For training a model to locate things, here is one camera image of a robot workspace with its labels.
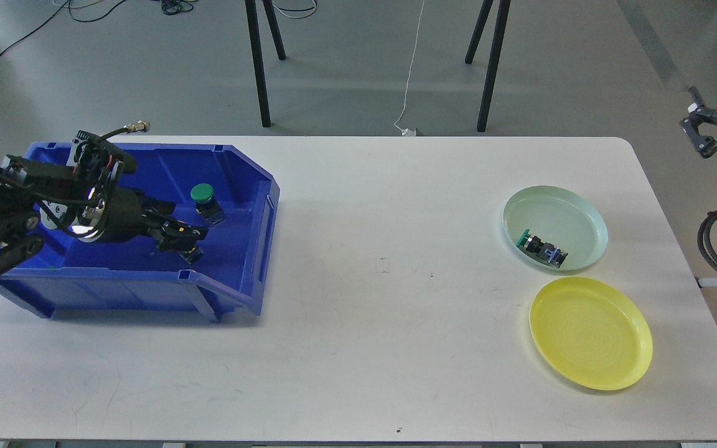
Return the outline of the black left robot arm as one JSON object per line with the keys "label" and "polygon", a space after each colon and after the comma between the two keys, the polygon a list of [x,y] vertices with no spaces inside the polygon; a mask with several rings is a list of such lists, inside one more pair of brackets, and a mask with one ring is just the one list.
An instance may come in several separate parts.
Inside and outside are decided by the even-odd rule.
{"label": "black left robot arm", "polygon": [[179,253],[189,263],[199,260],[207,227],[174,218],[174,202],[119,186],[121,176],[138,165],[110,138],[149,129],[139,120],[102,136],[79,131],[70,166],[7,156],[0,165],[0,275],[43,248],[40,222],[85,242],[149,237],[160,251]]}

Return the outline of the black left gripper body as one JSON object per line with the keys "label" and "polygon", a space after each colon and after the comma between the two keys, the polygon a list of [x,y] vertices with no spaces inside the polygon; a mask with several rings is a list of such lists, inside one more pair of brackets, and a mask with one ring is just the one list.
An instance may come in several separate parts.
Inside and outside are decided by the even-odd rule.
{"label": "black left gripper body", "polygon": [[170,202],[146,195],[139,189],[117,187],[103,208],[80,208],[72,222],[72,233],[83,242],[126,242],[151,237],[170,213]]}

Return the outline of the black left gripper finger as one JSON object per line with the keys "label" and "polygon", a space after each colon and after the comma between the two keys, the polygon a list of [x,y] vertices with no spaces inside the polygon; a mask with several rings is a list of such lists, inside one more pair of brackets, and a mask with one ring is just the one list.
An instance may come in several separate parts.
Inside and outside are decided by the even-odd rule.
{"label": "black left gripper finger", "polygon": [[192,249],[192,235],[157,235],[154,239],[162,252],[188,253]]}
{"label": "black left gripper finger", "polygon": [[210,231],[210,228],[207,226],[193,226],[173,216],[163,215],[155,210],[147,211],[147,228],[147,235],[156,240],[183,238],[203,240]]}

